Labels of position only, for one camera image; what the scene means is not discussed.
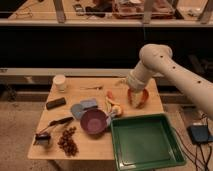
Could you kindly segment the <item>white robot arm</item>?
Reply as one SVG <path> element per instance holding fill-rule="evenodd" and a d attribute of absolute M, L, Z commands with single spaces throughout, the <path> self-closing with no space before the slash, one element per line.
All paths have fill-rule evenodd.
<path fill-rule="evenodd" d="M 213 83 L 172 60 L 167 45 L 147 44 L 139 52 L 140 61 L 129 72 L 126 82 L 133 92 L 143 90 L 155 73 L 160 73 L 213 120 Z"/>

